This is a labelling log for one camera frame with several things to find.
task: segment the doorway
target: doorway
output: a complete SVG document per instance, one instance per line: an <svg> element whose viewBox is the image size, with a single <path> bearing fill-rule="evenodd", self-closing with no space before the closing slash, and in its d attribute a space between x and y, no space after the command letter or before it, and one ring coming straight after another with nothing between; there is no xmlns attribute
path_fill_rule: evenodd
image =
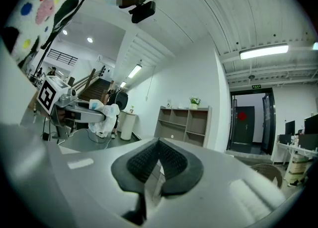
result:
<svg viewBox="0 0 318 228"><path fill-rule="evenodd" d="M275 127L275 101L271 88L231 92L228 150L271 155Z"/></svg>

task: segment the ceiling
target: ceiling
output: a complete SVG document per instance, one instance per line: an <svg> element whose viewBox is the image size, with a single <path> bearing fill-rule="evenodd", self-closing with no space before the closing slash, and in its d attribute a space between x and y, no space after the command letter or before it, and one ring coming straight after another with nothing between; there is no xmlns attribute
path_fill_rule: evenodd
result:
<svg viewBox="0 0 318 228"><path fill-rule="evenodd" d="M67 35L61 33L59 37L71 43L95 50L103 57L116 61L125 30L107 21L76 13L70 23L64 27Z"/></svg>
<svg viewBox="0 0 318 228"><path fill-rule="evenodd" d="M87 0L80 13L126 30L114 77L123 81L143 59L143 68L127 85L149 74L153 66L172 60L179 51L210 35L231 88L252 84L316 84L317 39L308 18L295 0L154 0L155 15L132 24L128 10L104 0ZM286 54L242 61L239 52L287 43Z"/></svg>

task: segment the fluorescent light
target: fluorescent light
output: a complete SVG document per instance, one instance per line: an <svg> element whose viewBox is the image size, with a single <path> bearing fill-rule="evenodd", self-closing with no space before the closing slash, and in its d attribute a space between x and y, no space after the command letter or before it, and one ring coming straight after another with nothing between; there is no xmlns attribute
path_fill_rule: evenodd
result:
<svg viewBox="0 0 318 228"><path fill-rule="evenodd" d="M260 49L253 49L249 51L240 52L240 59L251 59L255 57L273 55L273 54L280 54L288 52L288 45L279 45L279 46L272 46L268 48L260 48Z"/></svg>
<svg viewBox="0 0 318 228"><path fill-rule="evenodd" d="M141 65L136 65L135 68L131 71L131 73L128 75L129 78L132 78L135 76L136 73L142 68Z"/></svg>

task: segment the potted plant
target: potted plant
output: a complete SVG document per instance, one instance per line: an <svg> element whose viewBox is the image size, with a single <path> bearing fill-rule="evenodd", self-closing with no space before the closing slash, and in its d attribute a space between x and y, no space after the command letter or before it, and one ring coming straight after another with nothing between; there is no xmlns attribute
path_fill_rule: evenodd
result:
<svg viewBox="0 0 318 228"><path fill-rule="evenodd" d="M192 96L192 97L190 97L190 102L191 102L190 109L191 110L197 110L198 109L198 105L201 102L201 99L198 98L198 97Z"/></svg>

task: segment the staircase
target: staircase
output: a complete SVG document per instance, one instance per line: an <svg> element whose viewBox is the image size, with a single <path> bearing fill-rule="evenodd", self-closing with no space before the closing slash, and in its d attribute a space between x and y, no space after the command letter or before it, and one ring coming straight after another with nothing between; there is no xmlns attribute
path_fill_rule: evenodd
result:
<svg viewBox="0 0 318 228"><path fill-rule="evenodd" d="M104 90L107 90L109 86L109 81L98 79L79 95L79 99L85 101L90 101L91 99L100 100Z"/></svg>

